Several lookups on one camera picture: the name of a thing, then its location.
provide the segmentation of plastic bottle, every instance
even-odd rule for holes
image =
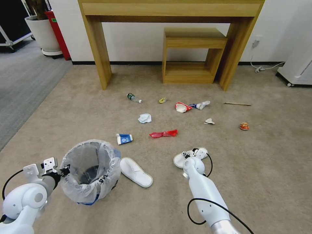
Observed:
[[[137,103],[142,103],[142,100],[136,98],[132,93],[128,93],[127,95],[128,99],[130,99],[131,101],[135,101]]]

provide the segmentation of white appliance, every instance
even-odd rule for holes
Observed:
[[[288,87],[312,85],[312,32],[299,39],[298,45],[276,75],[284,77]]]

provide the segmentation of white plant pot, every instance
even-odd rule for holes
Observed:
[[[49,20],[36,19],[37,16],[29,16],[25,18],[25,21],[41,47],[42,53],[48,56],[62,54]]]

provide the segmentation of white wall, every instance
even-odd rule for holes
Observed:
[[[94,61],[77,0],[49,0],[73,61]],[[266,0],[241,61],[285,61],[311,22],[311,0]],[[161,61],[163,28],[217,27],[228,24],[103,23],[111,61]],[[257,48],[251,45],[262,35]],[[168,60],[204,60],[206,51],[170,51]]]

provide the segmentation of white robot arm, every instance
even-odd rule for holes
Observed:
[[[194,197],[192,200],[195,200],[199,213],[205,219],[213,234],[239,234],[231,223],[228,211],[220,208],[222,206],[227,209],[227,205],[217,187],[212,180],[203,175],[205,171],[203,162],[199,158],[189,157],[183,164],[183,171],[183,175],[189,181],[188,184]]]
[[[56,167],[56,159],[49,158],[44,160],[43,168],[36,164],[23,168],[29,183],[15,188],[4,199],[1,234],[34,234],[34,221],[44,212],[61,176],[69,173],[69,166],[60,170]]]

